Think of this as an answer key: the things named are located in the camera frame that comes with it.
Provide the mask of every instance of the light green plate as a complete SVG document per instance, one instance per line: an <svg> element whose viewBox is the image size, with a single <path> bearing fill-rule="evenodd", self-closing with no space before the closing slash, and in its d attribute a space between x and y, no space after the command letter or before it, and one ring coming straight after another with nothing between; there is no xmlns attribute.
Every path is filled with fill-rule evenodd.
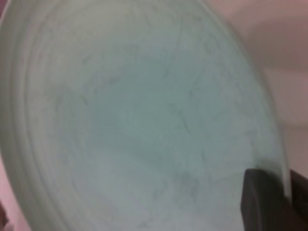
<svg viewBox="0 0 308 231"><path fill-rule="evenodd" d="M0 142L33 231L242 231L252 167L290 196L258 73L196 0L13 0Z"/></svg>

